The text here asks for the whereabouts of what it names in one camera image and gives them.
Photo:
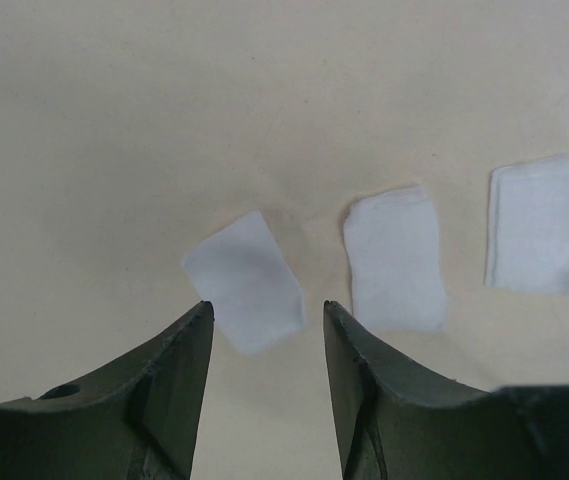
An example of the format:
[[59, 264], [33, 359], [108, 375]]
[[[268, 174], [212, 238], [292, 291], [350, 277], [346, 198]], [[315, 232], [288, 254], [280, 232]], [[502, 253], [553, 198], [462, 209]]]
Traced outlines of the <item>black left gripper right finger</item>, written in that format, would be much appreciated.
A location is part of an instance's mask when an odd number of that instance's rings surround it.
[[324, 305], [345, 479], [569, 479], [569, 385], [484, 392], [417, 363]]

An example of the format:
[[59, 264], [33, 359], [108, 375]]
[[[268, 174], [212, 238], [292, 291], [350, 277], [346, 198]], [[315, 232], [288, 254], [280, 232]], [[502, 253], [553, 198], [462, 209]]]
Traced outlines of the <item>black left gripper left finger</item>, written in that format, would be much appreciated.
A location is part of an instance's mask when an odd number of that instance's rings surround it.
[[188, 479], [212, 350], [200, 302], [38, 398], [0, 403], [0, 479]]

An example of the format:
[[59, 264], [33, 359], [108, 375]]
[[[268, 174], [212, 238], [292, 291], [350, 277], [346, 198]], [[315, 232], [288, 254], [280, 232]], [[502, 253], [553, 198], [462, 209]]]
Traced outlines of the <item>white gauze pad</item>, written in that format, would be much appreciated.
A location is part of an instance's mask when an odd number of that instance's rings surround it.
[[491, 173], [484, 283], [524, 294], [569, 294], [569, 155]]
[[435, 332], [448, 317], [439, 223], [424, 188], [355, 202], [344, 222], [353, 315], [369, 330]]
[[203, 240], [182, 266], [243, 354], [262, 352], [307, 326], [301, 286], [258, 210]]

